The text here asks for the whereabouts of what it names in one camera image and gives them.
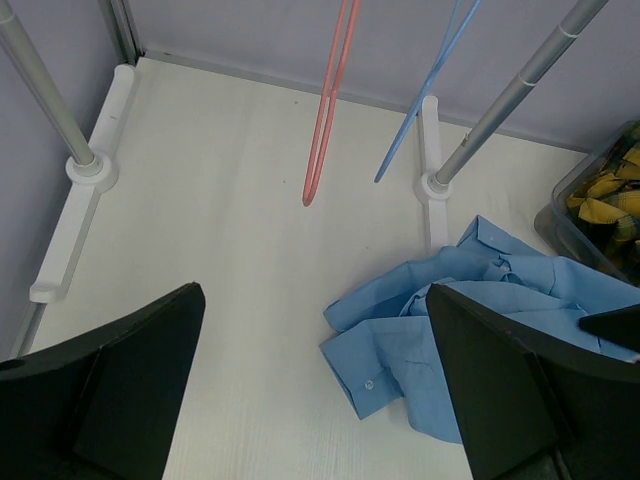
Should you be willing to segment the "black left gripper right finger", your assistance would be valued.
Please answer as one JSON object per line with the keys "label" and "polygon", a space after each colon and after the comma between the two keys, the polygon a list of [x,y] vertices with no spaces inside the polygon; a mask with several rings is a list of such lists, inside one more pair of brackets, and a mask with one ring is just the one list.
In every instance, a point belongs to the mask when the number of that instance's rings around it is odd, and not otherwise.
{"label": "black left gripper right finger", "polygon": [[639,367],[445,287],[427,307],[475,479],[636,479]]}

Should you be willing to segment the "yellow plaid shirt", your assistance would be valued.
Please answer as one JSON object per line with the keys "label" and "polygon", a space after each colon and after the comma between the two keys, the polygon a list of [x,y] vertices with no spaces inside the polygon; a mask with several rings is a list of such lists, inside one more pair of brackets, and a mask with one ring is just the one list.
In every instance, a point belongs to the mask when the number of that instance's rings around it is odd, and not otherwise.
{"label": "yellow plaid shirt", "polygon": [[603,165],[567,199],[579,229],[617,269],[639,273],[639,124],[616,141]]}

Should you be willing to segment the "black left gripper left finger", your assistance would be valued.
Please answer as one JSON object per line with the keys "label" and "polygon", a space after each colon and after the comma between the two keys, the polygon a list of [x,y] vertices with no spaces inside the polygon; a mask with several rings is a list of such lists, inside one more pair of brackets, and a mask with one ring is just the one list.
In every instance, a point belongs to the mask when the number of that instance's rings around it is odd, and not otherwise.
{"label": "black left gripper left finger", "polygon": [[205,313],[197,283],[1,364],[4,479],[160,479]]}

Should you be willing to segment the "light blue shirt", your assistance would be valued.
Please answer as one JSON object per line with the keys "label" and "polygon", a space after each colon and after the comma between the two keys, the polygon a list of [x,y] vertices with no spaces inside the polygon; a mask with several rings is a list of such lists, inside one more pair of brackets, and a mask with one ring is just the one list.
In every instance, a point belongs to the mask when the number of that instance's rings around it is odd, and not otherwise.
{"label": "light blue shirt", "polygon": [[545,256],[478,216],[457,245],[405,262],[326,308],[338,334],[321,351],[359,418],[403,397],[414,430],[460,443],[426,306],[435,284],[583,349],[623,361],[639,355],[578,327],[585,316],[638,304],[638,288]]}

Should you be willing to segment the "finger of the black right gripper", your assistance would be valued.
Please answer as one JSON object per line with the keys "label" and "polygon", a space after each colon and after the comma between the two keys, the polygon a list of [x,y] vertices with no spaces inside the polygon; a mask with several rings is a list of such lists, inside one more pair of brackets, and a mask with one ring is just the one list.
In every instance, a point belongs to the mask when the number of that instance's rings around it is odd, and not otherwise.
{"label": "finger of the black right gripper", "polygon": [[578,326],[587,333],[638,353],[639,322],[639,306],[635,305],[583,317]]}

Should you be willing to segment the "pink wire hanger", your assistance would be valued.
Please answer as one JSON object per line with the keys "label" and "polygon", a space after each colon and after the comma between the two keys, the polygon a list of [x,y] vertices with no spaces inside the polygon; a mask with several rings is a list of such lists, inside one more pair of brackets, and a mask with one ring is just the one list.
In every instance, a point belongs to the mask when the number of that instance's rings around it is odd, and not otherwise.
{"label": "pink wire hanger", "polygon": [[309,207],[312,204],[318,190],[331,135],[337,97],[351,50],[360,5],[360,0],[344,0],[341,2],[322,86],[302,191],[302,204],[305,207]]}

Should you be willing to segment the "light blue wire hanger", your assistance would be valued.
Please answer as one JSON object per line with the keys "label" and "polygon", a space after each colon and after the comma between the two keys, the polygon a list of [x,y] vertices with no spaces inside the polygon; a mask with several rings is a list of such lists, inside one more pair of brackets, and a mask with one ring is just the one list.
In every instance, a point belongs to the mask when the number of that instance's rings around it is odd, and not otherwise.
{"label": "light blue wire hanger", "polygon": [[404,138],[406,137],[410,127],[413,125],[414,120],[420,110],[424,99],[429,93],[433,83],[435,82],[439,72],[445,65],[446,61],[450,57],[452,51],[456,47],[460,38],[464,34],[468,25],[471,23],[475,13],[482,4],[482,0],[474,0],[460,22],[457,22],[457,14],[461,5],[460,1],[456,1],[449,20],[449,24],[440,46],[436,59],[428,72],[426,79],[424,80],[420,90],[418,91],[416,98],[410,106],[399,130],[397,131],[382,163],[374,177],[374,182],[379,183],[387,172],[391,162],[393,161],[399,147],[401,146]]}

